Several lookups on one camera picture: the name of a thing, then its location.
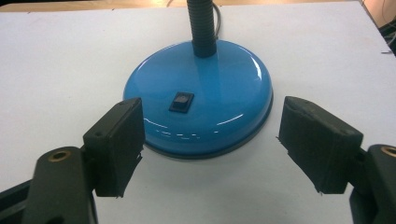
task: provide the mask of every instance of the white surface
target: white surface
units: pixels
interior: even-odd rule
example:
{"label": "white surface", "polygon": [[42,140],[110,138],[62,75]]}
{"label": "white surface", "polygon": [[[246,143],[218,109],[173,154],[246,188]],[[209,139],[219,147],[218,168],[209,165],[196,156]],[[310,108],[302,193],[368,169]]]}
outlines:
{"label": "white surface", "polygon": [[[351,223],[348,197],[316,193],[277,141],[283,99],[313,101],[396,145],[396,60],[358,2],[221,7],[220,38],[255,52],[275,91],[261,132],[236,151],[178,161],[144,150],[101,223]],[[121,100],[150,54],[191,39],[186,8],[0,13],[0,190],[82,135]]]}

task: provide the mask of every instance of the lamp base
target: lamp base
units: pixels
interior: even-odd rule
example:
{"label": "lamp base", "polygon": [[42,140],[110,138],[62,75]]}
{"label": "lamp base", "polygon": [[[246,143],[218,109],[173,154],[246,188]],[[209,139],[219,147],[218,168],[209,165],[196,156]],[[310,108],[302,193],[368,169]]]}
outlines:
{"label": "lamp base", "polygon": [[143,61],[123,98],[141,97],[146,144],[164,155],[205,159],[250,140],[272,106],[271,78],[252,52],[227,41],[198,58],[192,43],[162,49]]}

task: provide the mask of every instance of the black rocker switch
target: black rocker switch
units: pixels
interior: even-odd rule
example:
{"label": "black rocker switch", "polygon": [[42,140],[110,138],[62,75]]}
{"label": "black rocker switch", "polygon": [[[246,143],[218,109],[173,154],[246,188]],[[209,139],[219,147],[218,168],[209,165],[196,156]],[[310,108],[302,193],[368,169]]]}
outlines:
{"label": "black rocker switch", "polygon": [[174,112],[187,113],[189,111],[193,97],[193,93],[178,92],[171,106],[169,107],[169,110]]}

